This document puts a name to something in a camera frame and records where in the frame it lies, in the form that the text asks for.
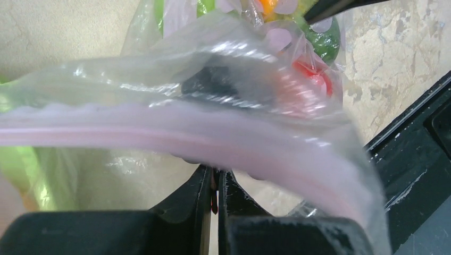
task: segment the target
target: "orange object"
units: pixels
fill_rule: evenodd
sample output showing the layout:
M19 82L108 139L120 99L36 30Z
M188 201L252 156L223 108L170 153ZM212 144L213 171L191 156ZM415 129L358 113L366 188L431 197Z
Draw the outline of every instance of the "orange object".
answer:
M274 8L277 6L279 0L260 0L263 6L263 14L271 15L274 12Z

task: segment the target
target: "black tray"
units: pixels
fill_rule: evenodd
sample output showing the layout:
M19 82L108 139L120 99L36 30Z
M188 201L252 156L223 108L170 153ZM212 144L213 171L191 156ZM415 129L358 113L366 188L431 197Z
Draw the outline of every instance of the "black tray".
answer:
M396 254L451 254L451 72L366 147L385 187Z

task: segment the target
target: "marble surface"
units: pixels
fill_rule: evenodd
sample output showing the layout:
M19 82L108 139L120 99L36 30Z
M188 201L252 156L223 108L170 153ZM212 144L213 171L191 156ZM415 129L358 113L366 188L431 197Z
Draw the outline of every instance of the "marble surface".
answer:
M117 56L138 2L2 0L0 76L15 79L62 61ZM346 32L344 107L358 125L362 142L367 143L451 70L447 43L451 39L451 6L447 0L392 0L355 9L346 17L353 26ZM102 158L102 152L97 153L91 156ZM151 164L133 161L136 155ZM106 164L109 170L86 166L92 172L80 177L84 180L82 193L89 197L87 208L148 208L181 185L195 168L173 157L144 152L128 152L103 166ZM299 202L296 196L244 174L239 178L248 192L276 215L286 214ZM105 198L107 193L119 194L117 187L126 186L131 188L125 197ZM155 195L148 195L155 190ZM140 199L130 201L132 197ZM212 251L217 249L214 224Z

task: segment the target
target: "clear plastic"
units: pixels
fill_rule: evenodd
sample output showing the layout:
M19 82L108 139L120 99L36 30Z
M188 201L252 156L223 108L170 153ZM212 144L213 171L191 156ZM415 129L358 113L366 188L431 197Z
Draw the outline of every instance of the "clear plastic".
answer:
M293 64L318 86L327 84L328 95L343 99L341 73L346 60L344 19L332 17L312 26L303 15L314 0L141 0L130 25L123 55L146 53L149 45L213 10L240 17L264 32L273 48L290 54Z
M1 146L145 149L239 169L357 221L390 254L380 181L339 103L230 15L204 15L145 55L26 75L0 95Z

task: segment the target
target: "white plastic bag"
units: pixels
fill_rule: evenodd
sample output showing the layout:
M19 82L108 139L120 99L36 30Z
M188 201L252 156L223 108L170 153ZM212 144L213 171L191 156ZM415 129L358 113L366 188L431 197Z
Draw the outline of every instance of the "white plastic bag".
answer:
M205 15L146 55L69 62L0 95L13 106L1 146L146 149L239 169L355 220L390 253L382 187L351 121L229 15Z

